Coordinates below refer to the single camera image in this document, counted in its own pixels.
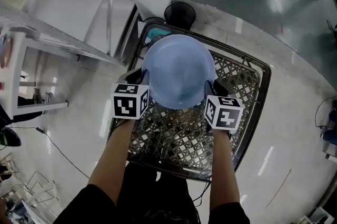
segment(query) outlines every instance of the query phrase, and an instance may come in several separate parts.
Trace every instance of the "wire mesh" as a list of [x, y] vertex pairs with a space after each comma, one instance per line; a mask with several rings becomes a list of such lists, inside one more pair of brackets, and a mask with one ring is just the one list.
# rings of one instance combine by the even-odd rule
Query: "wire mesh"
[[[231, 146], [235, 154], [259, 89], [259, 73], [231, 58], [210, 51], [216, 74], [223, 85], [240, 98], [245, 105]], [[207, 133], [204, 119], [205, 101], [184, 110], [165, 108], [149, 99], [149, 108], [137, 122], [132, 133], [129, 154], [160, 159], [180, 167], [211, 171], [213, 137]]]

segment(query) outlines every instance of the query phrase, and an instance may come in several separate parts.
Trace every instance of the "person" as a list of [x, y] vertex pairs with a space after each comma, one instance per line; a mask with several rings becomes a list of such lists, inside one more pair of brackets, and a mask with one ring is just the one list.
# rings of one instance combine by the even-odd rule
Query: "person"
[[[88, 185], [55, 220], [69, 223], [200, 223], [185, 179], [137, 164], [125, 167], [134, 121], [112, 133]], [[209, 223], [250, 223], [240, 205], [227, 132], [213, 130]]]

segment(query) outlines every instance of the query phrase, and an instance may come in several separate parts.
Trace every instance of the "black object on floor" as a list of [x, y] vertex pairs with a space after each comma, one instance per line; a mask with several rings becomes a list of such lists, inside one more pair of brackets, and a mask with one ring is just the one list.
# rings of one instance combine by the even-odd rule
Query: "black object on floor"
[[323, 140], [337, 145], [337, 131], [334, 129], [326, 130], [323, 133]]
[[148, 17], [146, 20], [144, 20], [144, 22], [145, 23], [154, 22], [154, 23], [164, 24], [166, 21], [162, 19], [161, 17], [152, 16], [152, 17]]
[[20, 146], [20, 137], [10, 128], [2, 128], [0, 130], [0, 145], [3, 146]]
[[337, 109], [336, 108], [332, 109], [332, 111], [329, 113], [329, 119], [337, 123]]
[[5, 174], [8, 171], [7, 167], [4, 165], [0, 166], [0, 178], [2, 181], [7, 180], [8, 178], [10, 178], [12, 176], [12, 174], [8, 174], [8, 175], [2, 175]]
[[168, 24], [190, 30], [196, 18], [194, 8], [183, 2], [173, 3], [165, 10], [165, 20]]

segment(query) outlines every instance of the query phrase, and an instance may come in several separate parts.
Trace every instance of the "shoe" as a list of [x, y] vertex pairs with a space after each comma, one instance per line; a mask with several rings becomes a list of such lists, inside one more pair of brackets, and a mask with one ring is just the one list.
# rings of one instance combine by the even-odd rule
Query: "shoe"
[[51, 92], [46, 92], [46, 98], [45, 98], [45, 104], [50, 104], [51, 103], [51, 100], [53, 98], [53, 93]]
[[45, 98], [43, 99], [43, 103], [44, 103], [44, 104], [50, 104], [53, 97], [54, 97], [53, 93], [51, 93], [51, 92], [46, 92]]

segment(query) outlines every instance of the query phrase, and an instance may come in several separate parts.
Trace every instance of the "forearm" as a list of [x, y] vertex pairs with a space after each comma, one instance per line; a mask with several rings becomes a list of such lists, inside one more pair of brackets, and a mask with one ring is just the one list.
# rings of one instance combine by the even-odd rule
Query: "forearm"
[[0, 224], [13, 224], [6, 216], [0, 217]]
[[229, 137], [222, 130], [213, 130], [213, 137], [214, 148], [210, 210], [224, 203], [240, 202]]
[[89, 184], [102, 189], [115, 204], [122, 187], [133, 125], [134, 120], [129, 120], [112, 133], [89, 180]]

